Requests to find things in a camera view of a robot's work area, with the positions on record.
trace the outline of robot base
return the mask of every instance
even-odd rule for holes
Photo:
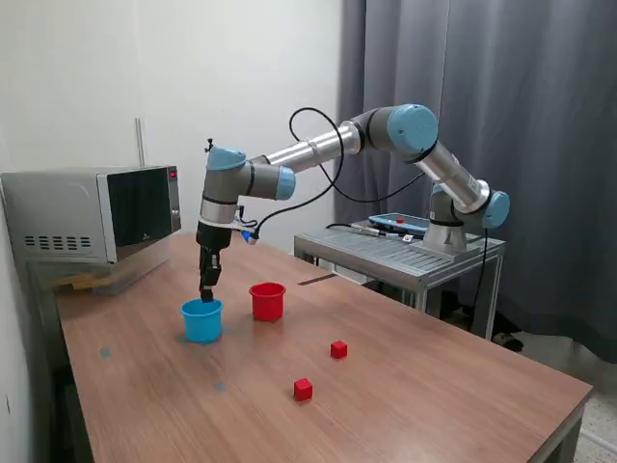
[[[430,224],[422,241],[412,246],[429,256],[447,259],[456,262],[480,254],[482,246],[472,244],[468,246],[463,227],[448,227],[445,225]]]

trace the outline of wooden board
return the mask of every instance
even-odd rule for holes
[[[58,297],[97,463],[524,462],[591,387],[265,244],[235,239],[216,295],[224,334],[183,338],[199,248],[117,296]],[[255,322],[249,286],[287,286]],[[344,340],[347,358],[329,356]],[[293,399],[307,377],[313,399]]]

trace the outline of black cable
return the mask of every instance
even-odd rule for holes
[[[331,229],[332,227],[348,227],[351,229],[351,225],[350,224],[330,224],[329,226],[327,226],[327,229]]]
[[[343,137],[341,137],[340,132],[338,131],[338,127],[336,126],[335,122],[332,119],[330,119],[330,117],[326,113],[324,113],[323,111],[320,111],[317,108],[313,108],[312,106],[305,106],[303,108],[297,109],[289,117],[289,131],[291,131],[292,134],[294,133],[293,132],[293,121],[296,118],[296,116],[298,116],[300,113],[304,113],[305,111],[311,111],[313,113],[317,113],[317,114],[321,115],[326,121],[328,121],[328,123],[332,126],[332,128],[336,132],[336,136],[338,137],[338,145],[340,147],[340,163],[338,164],[338,169],[336,170],[335,178],[334,178],[334,180],[331,181],[330,185],[328,185],[321,193],[313,196],[309,200],[306,200],[303,203],[299,203],[299,204],[296,204],[296,205],[293,205],[293,206],[290,206],[290,207],[285,207],[283,209],[275,210],[274,212],[266,215],[263,219],[261,219],[261,222],[259,222],[259,224],[257,224],[257,226],[255,227],[255,230],[251,234],[251,237],[253,239],[259,239],[259,232],[261,231],[261,227],[263,227],[263,224],[265,224],[272,217],[275,217],[275,216],[277,216],[279,214],[283,214],[284,212],[287,212],[289,210],[299,209],[300,207],[304,207],[305,205],[314,203],[319,198],[324,196],[326,193],[328,193],[333,188],[333,186],[335,186],[335,182],[338,180],[338,177],[340,176],[340,171],[342,170],[342,167],[343,167],[343,160],[345,158],[344,157],[345,146],[343,144]]]
[[[342,196],[344,196],[345,198],[347,198],[350,201],[353,201],[354,203],[363,203],[363,204],[368,204],[368,203],[378,203],[380,201],[384,201],[387,200],[389,198],[391,198],[394,195],[398,195],[401,191],[403,191],[405,188],[407,188],[408,186],[411,186],[412,183],[414,183],[416,180],[418,180],[419,178],[424,176],[423,172],[420,172],[417,176],[415,176],[414,178],[412,178],[411,180],[409,180],[407,183],[405,183],[403,186],[401,186],[400,188],[398,188],[397,190],[392,191],[391,193],[388,193],[386,196],[384,196],[383,198],[377,198],[375,200],[359,200],[358,198],[352,198],[351,196],[349,196],[348,194],[340,191],[340,189],[334,185],[334,182],[330,179],[330,176],[328,175],[328,173],[326,172],[326,170],[324,169],[324,166],[322,166],[321,164],[319,165],[319,168],[321,169],[321,172],[324,173],[324,176],[326,176],[326,178],[328,179],[328,181],[334,186],[335,190],[340,193]]]
[[[293,138],[296,139],[296,142],[300,141],[300,138],[296,135],[296,132],[294,132],[293,127],[291,126],[291,124],[289,125],[289,132],[291,132],[291,136]],[[353,201],[354,203],[363,203],[363,204],[369,204],[369,203],[378,203],[380,201],[384,201],[387,200],[389,198],[391,198],[394,195],[399,194],[401,191],[403,191],[405,188],[407,188],[408,186],[410,186],[412,183],[414,183],[416,180],[418,180],[420,177],[422,177],[424,175],[423,172],[420,172],[417,176],[415,176],[414,178],[412,178],[410,181],[408,181],[407,183],[405,183],[403,186],[401,186],[399,189],[388,193],[386,196],[384,196],[383,198],[377,198],[375,200],[359,200],[358,198],[352,198],[351,196],[349,196],[347,193],[345,193],[344,191],[341,191],[340,188],[338,188],[335,185],[336,179],[332,180],[330,178],[330,176],[328,175],[328,173],[326,172],[326,169],[324,169],[324,166],[322,166],[321,164],[319,164],[319,169],[321,169],[321,172],[324,173],[324,176],[326,176],[326,178],[328,179],[328,182],[333,186],[333,188],[343,197],[347,198],[349,201]]]
[[[473,298],[473,309],[478,303],[478,296],[480,294],[480,287],[482,286],[482,277],[484,277],[484,266],[486,265],[486,252],[489,248],[489,231],[484,229],[484,253],[482,254],[482,266],[480,267],[480,276],[478,277],[478,286],[475,289],[475,297]]]

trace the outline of microwave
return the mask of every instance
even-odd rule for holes
[[[116,263],[180,230],[175,166],[0,175],[13,252]]]

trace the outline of red cube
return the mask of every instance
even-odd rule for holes
[[[330,355],[335,359],[342,359],[347,357],[347,344],[342,340],[337,340],[330,344]]]
[[[293,394],[296,400],[302,401],[312,397],[312,384],[307,378],[299,379],[293,383]]]

